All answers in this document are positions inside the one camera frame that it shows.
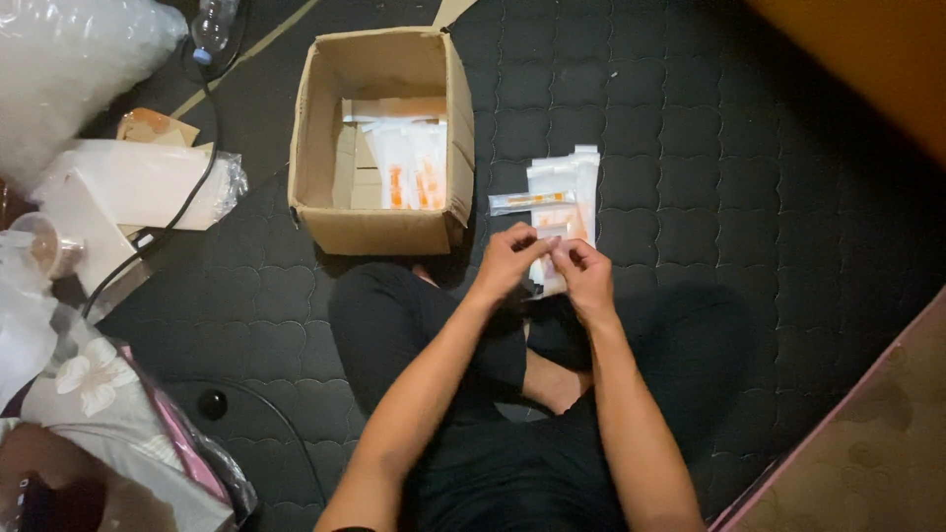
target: plastic cup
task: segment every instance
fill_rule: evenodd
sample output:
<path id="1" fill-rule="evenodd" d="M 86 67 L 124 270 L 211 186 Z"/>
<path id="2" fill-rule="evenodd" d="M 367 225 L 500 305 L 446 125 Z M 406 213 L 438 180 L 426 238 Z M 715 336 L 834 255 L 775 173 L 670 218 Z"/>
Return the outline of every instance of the plastic cup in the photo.
<path id="1" fill-rule="evenodd" d="M 85 257 L 82 239 L 64 235 L 42 212 L 30 212 L 17 218 L 9 230 L 32 233 L 35 236 L 29 251 L 39 264 L 40 272 L 49 279 L 72 275 L 76 264 Z"/>

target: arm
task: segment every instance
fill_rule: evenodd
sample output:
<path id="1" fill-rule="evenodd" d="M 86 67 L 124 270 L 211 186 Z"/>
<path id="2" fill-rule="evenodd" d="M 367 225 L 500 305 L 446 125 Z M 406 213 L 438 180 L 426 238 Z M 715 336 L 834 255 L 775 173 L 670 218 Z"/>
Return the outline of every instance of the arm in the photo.
<path id="1" fill-rule="evenodd" d="M 704 531 L 687 467 L 614 311 L 611 263 L 583 240 L 552 253 L 591 342 L 604 456 L 624 516 L 640 532 Z"/>
<path id="2" fill-rule="evenodd" d="M 531 243 L 521 251 L 517 247 Z M 464 300 L 397 377 L 365 424 L 328 507 L 315 526 L 329 532 L 363 526 L 395 530 L 401 487 L 447 412 L 493 310 L 550 243 L 520 223 L 490 239 Z"/>

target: black knob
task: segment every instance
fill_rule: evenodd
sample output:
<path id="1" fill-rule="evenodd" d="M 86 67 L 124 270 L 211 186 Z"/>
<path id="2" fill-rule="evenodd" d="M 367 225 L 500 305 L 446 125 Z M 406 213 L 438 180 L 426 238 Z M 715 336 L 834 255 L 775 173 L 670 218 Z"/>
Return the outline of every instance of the black knob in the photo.
<path id="1" fill-rule="evenodd" d="M 206 390 L 197 399 L 197 408 L 201 416 L 216 421 L 227 413 L 227 396 L 219 390 Z"/>

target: plastic water bottle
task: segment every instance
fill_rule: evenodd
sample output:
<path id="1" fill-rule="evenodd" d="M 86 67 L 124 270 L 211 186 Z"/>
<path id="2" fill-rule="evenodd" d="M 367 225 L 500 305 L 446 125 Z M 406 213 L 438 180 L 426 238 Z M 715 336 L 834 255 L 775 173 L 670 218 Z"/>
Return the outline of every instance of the plastic water bottle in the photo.
<path id="1" fill-rule="evenodd" d="M 206 66 L 230 40 L 230 26 L 237 17 L 239 0 L 201 0 L 201 12 L 190 26 L 194 61 Z"/>

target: bare foot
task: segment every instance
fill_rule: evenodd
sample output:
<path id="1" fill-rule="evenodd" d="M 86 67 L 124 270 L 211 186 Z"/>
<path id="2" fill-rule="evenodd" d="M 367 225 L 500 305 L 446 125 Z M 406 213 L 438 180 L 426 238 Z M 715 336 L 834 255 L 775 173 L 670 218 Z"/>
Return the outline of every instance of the bare foot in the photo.
<path id="1" fill-rule="evenodd" d="M 411 268 L 411 271 L 413 272 L 414 275 L 417 275 L 418 277 L 424 279 L 425 281 L 432 284 L 433 286 L 437 286 L 437 283 L 433 282 L 433 279 L 430 278 L 430 274 L 427 273 L 427 268 L 424 268 L 420 264 L 414 264 L 413 268 Z"/>
<path id="2" fill-rule="evenodd" d="M 526 377 L 522 395 L 545 406 L 556 416 L 565 413 L 591 387 L 591 375 L 572 371 L 526 348 Z"/>

